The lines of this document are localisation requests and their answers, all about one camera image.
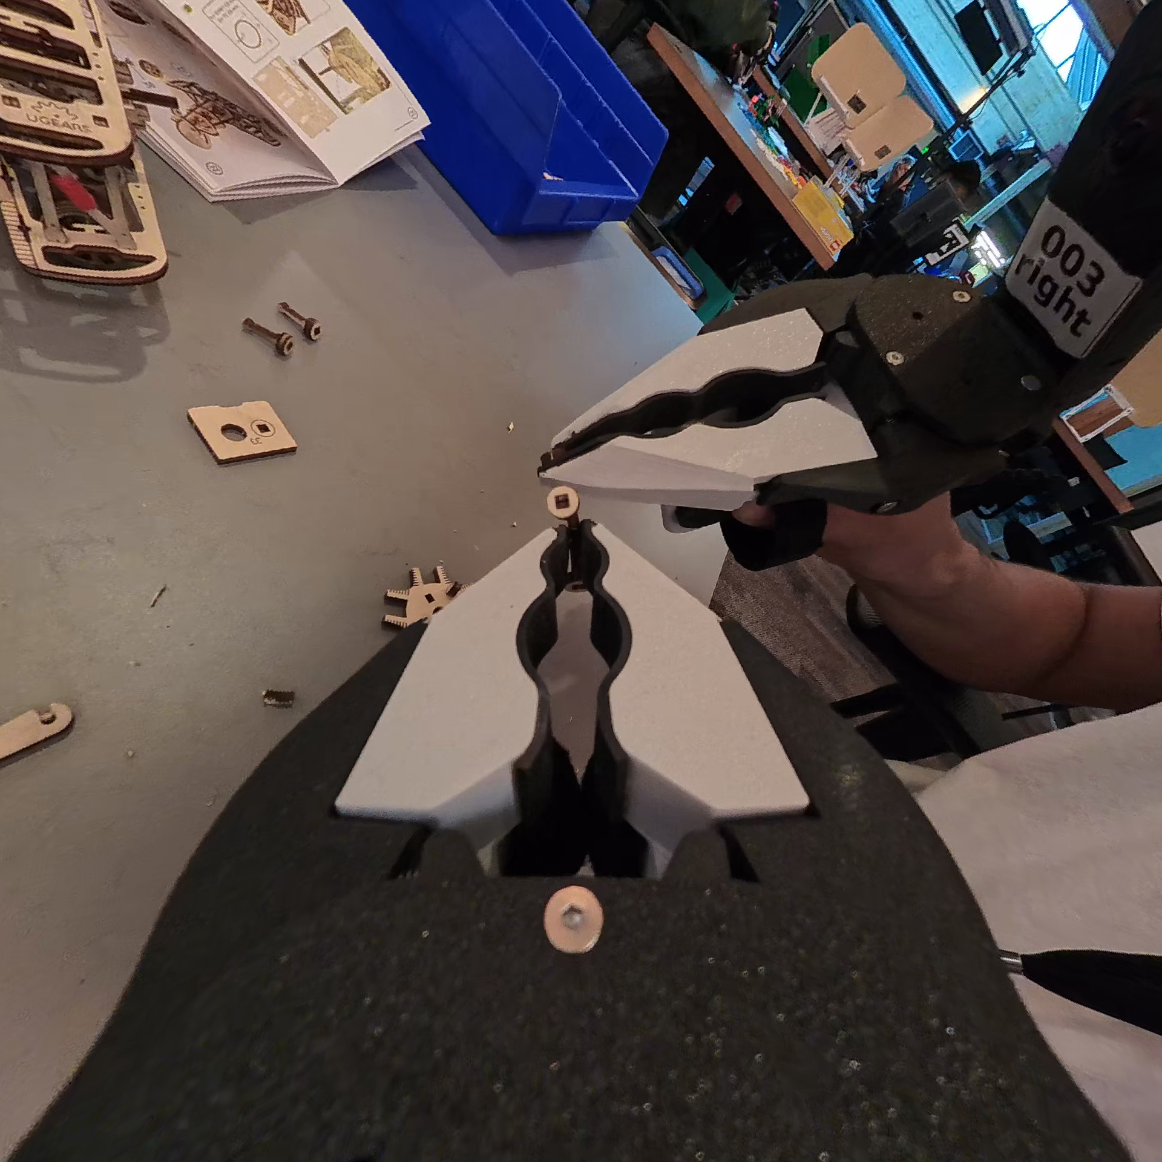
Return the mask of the beige panel stand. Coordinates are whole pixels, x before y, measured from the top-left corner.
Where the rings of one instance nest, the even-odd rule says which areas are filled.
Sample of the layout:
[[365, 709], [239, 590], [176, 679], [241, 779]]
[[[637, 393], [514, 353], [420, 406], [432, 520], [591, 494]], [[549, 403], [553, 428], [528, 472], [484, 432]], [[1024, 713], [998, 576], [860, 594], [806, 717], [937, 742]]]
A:
[[806, 119], [821, 152], [840, 150], [874, 173], [932, 134], [935, 123], [905, 93], [905, 76], [865, 24], [847, 28], [811, 64], [816, 98]]

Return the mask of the pointed wooden pick tool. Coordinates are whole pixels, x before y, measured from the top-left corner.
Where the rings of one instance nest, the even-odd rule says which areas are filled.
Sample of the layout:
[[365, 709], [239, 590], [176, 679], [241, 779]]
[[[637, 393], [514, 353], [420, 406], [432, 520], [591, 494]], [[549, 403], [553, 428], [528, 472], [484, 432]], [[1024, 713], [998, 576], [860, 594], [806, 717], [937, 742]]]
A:
[[24, 751], [45, 744], [66, 732], [73, 722], [73, 711], [62, 703], [45, 709], [30, 709], [1, 724], [1, 762], [16, 758]]

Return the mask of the printed wooden puzzle sheet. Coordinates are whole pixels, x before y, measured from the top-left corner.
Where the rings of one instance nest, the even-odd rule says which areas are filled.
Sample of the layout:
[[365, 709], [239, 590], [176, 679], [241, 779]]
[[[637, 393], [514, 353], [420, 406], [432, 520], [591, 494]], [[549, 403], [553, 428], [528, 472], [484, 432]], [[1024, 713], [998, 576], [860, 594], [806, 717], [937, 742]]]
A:
[[124, 162], [134, 134], [98, 13], [1, 3], [1, 151], [42, 165]]

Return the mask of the person's right hand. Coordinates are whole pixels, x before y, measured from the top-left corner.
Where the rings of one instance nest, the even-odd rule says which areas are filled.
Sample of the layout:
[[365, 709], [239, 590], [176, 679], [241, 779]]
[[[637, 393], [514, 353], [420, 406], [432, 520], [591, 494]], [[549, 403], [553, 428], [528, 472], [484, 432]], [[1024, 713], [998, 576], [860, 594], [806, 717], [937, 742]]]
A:
[[905, 603], [948, 599], [993, 565], [964, 540], [947, 493], [896, 515], [829, 504], [811, 556], [846, 573], [867, 595]]

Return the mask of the wooden crate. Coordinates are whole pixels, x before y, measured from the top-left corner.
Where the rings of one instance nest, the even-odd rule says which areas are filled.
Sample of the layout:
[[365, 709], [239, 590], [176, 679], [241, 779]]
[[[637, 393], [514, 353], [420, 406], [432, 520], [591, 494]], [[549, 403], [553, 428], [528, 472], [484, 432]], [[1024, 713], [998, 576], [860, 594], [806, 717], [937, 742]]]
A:
[[648, 220], [629, 217], [623, 223], [637, 249], [645, 255], [651, 266], [662, 276], [668, 287], [688, 306], [699, 310], [706, 302], [702, 280], [690, 269], [688, 263], [663, 240]]

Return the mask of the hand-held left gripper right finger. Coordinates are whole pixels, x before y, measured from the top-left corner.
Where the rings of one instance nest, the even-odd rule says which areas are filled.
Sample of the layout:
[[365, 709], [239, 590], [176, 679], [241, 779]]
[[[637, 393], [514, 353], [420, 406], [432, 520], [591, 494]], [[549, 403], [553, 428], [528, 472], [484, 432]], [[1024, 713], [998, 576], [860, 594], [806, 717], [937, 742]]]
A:
[[662, 868], [688, 834], [802, 816], [809, 797], [727, 627], [591, 520], [589, 639], [605, 666], [580, 789], [594, 868]]

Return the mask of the person's white shirt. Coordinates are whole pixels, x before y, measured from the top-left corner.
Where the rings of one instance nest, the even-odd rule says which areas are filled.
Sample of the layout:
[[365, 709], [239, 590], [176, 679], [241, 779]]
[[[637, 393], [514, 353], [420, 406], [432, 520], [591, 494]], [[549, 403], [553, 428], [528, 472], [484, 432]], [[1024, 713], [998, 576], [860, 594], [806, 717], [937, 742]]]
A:
[[[1160, 953], [1160, 709], [1030, 736], [919, 789], [994, 941]], [[1160, 1159], [1160, 1041], [1018, 980], [1053, 1054], [1134, 1159]]]

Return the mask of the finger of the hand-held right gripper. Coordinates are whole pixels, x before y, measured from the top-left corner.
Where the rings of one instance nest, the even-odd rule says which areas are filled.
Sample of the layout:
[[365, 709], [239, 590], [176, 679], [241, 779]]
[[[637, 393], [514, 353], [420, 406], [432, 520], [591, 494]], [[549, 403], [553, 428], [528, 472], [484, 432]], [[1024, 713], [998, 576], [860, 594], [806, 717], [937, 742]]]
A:
[[589, 443], [640, 435], [692, 418], [692, 399], [728, 374], [798, 374], [816, 361], [822, 328], [804, 309], [701, 334], [662, 356], [553, 439], [571, 439], [564, 460]]
[[793, 397], [742, 426], [695, 422], [662, 437], [620, 435], [540, 472], [582, 500], [733, 512], [784, 473], [872, 460], [876, 451], [835, 392]]

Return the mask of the yellow box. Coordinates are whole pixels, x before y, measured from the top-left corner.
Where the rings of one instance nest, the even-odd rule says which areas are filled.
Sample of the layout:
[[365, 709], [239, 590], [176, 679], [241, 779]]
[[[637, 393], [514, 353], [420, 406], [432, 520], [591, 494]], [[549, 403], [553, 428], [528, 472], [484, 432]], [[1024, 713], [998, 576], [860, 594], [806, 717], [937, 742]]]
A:
[[834, 191], [817, 179], [809, 179], [798, 187], [792, 205], [829, 259], [835, 259], [852, 241], [852, 226], [840, 204]]

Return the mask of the square wooden plate with holes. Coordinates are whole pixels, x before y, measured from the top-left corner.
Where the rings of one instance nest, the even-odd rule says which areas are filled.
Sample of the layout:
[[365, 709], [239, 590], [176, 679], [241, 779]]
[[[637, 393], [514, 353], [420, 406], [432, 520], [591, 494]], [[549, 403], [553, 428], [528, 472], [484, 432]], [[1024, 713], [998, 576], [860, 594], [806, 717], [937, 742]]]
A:
[[295, 440], [268, 401], [194, 407], [186, 419], [219, 465], [297, 451]]

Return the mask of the pale wooden toothed spoke wheel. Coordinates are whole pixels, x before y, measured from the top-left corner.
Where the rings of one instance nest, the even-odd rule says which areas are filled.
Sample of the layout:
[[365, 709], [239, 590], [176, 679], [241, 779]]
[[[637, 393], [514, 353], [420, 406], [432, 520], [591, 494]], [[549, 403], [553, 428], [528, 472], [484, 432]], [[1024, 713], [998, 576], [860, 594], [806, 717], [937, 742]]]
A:
[[431, 577], [425, 577], [421, 570], [412, 566], [409, 569], [410, 581], [405, 588], [384, 590], [384, 606], [401, 608], [396, 613], [385, 612], [383, 614], [381, 624], [384, 628], [406, 630], [417, 623], [428, 621], [445, 609], [454, 596], [468, 588], [468, 585], [450, 580], [441, 562], [430, 573]]

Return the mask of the wooden table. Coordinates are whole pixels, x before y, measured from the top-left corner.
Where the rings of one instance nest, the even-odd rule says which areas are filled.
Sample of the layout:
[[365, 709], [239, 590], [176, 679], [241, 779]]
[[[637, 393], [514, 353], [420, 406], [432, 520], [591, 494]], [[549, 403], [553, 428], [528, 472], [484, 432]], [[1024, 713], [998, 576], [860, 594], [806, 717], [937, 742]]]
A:
[[774, 154], [763, 146], [760, 134], [748, 121], [734, 89], [703, 58], [666, 32], [661, 24], [650, 27], [647, 43], [699, 108], [724, 147], [745, 168], [751, 180], [798, 242], [822, 271], [831, 270], [842, 244], [825, 230], [820, 230], [817, 217], [807, 212], [806, 195], [813, 187], [799, 186], [780, 166]]

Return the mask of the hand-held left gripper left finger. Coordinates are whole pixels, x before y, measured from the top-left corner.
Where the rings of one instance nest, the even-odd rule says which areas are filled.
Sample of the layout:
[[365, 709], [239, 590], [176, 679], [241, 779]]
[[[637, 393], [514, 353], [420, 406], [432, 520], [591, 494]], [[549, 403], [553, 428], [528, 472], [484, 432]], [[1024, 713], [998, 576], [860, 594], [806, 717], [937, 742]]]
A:
[[573, 772], [537, 674], [568, 565], [568, 531], [539, 533], [420, 628], [340, 816], [497, 844], [504, 875], [573, 873]]

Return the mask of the thin wooden pin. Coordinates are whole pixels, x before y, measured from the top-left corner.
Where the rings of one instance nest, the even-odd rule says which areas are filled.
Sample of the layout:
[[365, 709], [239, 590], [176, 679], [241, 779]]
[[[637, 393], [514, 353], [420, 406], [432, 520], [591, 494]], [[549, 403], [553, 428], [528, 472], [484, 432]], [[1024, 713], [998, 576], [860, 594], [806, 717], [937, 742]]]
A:
[[575, 565], [575, 540], [579, 529], [579, 497], [569, 486], [555, 486], [546, 495], [547, 513], [562, 530], [564, 544], [564, 566], [565, 566], [565, 588], [568, 591], [582, 591], [585, 581]]

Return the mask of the wooden model frame with red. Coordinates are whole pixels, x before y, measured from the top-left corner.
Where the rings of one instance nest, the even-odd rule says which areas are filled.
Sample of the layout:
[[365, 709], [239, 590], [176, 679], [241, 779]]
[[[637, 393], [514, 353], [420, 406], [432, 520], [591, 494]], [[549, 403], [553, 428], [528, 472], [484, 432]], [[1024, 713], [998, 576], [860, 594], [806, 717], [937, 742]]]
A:
[[1, 202], [13, 256], [41, 280], [132, 287], [168, 269], [138, 150], [105, 168], [2, 155]]

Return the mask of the blue plastic bin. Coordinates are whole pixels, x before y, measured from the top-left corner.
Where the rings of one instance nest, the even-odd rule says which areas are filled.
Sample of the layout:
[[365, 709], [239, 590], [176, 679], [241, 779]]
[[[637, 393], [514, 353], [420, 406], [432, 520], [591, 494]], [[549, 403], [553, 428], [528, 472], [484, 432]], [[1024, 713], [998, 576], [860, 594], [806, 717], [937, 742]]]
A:
[[565, 2], [348, 3], [427, 112], [420, 141], [499, 237], [637, 206], [666, 130]]

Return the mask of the grey desk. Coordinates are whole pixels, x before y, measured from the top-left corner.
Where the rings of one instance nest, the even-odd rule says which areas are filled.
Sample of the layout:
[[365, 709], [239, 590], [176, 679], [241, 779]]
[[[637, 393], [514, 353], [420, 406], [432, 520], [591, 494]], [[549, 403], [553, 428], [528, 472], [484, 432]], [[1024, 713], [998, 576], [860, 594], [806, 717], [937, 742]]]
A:
[[[518, 547], [544, 439], [695, 331], [623, 227], [495, 238], [416, 151], [304, 198], [149, 183], [157, 284], [38, 281], [2, 244], [2, 720], [75, 717], [2, 772], [2, 1158], [228, 797], [384, 646], [383, 590]], [[217, 464], [186, 412], [246, 401], [297, 451]]]

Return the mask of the assembly instruction booklet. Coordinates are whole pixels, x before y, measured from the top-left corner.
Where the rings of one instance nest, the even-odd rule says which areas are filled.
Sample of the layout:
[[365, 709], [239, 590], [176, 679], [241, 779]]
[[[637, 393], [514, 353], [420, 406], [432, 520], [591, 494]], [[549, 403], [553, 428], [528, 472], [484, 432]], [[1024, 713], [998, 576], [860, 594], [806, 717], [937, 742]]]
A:
[[341, 2], [102, 2], [132, 86], [171, 98], [139, 140], [211, 202], [341, 187], [428, 116]]

